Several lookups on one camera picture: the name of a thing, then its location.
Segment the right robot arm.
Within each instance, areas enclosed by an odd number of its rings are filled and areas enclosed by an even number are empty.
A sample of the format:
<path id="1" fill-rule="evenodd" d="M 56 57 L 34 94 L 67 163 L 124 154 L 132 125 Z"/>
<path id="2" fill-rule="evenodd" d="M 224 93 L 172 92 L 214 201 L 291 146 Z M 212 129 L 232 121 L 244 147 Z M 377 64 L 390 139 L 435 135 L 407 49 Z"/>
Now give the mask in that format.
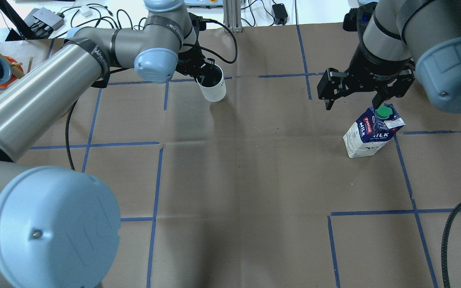
<path id="1" fill-rule="evenodd" d="M 378 108 L 417 80 L 432 106 L 461 113 L 461 0 L 370 0 L 350 9 L 343 29 L 359 44 L 345 71 L 328 68 L 318 83 L 327 110 L 357 92 L 376 92 Z"/>

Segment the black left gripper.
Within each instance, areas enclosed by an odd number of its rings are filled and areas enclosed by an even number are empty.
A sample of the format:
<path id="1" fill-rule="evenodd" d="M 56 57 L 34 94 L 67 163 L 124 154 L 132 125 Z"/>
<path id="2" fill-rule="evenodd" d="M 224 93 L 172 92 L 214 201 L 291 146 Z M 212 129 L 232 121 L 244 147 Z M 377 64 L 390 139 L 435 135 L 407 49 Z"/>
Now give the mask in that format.
<path id="1" fill-rule="evenodd" d="M 187 51 L 178 53 L 175 71 L 198 82 L 215 82 L 215 60 L 207 58 L 199 44 L 184 44 Z"/>

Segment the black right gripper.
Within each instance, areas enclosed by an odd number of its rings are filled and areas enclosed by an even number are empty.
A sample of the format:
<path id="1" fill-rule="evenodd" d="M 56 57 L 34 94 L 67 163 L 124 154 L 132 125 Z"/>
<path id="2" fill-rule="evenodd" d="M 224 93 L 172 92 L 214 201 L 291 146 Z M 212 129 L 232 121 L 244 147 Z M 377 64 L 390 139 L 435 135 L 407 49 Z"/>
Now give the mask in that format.
<path id="1" fill-rule="evenodd" d="M 319 82 L 319 100 L 331 110 L 335 100 L 357 92 L 376 92 L 373 109 L 378 109 L 391 97 L 403 97 L 415 81 L 409 60 L 382 60 L 360 42 L 345 71 L 328 68 Z"/>

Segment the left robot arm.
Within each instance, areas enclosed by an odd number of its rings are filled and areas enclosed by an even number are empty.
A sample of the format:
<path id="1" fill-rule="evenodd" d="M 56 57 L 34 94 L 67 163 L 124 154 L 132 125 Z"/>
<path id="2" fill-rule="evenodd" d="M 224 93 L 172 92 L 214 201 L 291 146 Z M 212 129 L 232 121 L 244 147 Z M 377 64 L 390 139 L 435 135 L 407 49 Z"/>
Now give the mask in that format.
<path id="1" fill-rule="evenodd" d="M 79 98 L 111 68 L 163 84 L 198 46 L 183 0 L 145 0 L 142 30 L 71 29 L 62 48 L 0 94 L 0 288 L 101 288 L 121 214 L 99 178 L 72 160 Z"/>

